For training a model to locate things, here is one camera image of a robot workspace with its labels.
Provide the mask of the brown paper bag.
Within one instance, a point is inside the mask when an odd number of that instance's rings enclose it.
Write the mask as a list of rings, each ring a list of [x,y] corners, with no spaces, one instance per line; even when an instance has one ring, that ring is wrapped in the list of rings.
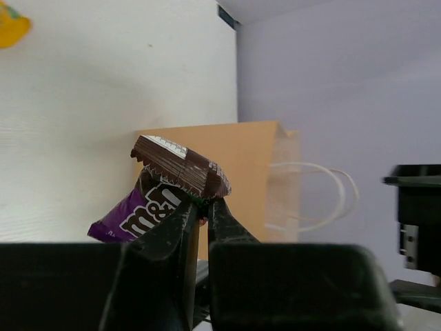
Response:
[[[259,240],[296,242],[356,209],[358,187],[346,173],[300,159],[299,133],[278,121],[139,130],[188,147],[217,162],[232,185],[227,204]],[[321,217],[300,215],[300,181],[319,174],[336,185],[336,206]]]

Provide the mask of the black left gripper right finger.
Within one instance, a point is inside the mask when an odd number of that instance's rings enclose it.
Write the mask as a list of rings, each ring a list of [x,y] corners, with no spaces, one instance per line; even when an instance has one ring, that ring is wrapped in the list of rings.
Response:
[[[351,244],[261,243],[224,200],[208,212],[214,330],[401,330],[382,268]]]

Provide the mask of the purple M&M's packet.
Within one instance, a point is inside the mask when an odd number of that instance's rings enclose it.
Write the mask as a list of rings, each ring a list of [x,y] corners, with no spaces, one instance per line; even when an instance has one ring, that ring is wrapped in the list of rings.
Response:
[[[133,241],[164,221],[186,198],[204,206],[232,191],[217,163],[163,137],[139,136],[130,156],[143,168],[130,193],[90,226],[88,236],[100,242]]]

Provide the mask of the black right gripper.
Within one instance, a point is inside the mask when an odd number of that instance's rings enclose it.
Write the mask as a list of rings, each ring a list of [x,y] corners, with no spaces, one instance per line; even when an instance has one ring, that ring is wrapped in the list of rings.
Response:
[[[393,295],[404,305],[440,305],[440,165],[396,165],[382,182],[397,187],[398,252],[405,268],[435,278],[435,285],[396,279]]]

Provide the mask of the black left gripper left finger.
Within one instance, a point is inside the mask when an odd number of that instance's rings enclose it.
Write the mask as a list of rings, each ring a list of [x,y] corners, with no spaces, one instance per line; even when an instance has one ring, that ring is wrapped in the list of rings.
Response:
[[[191,199],[122,247],[100,330],[193,328],[198,209]]]

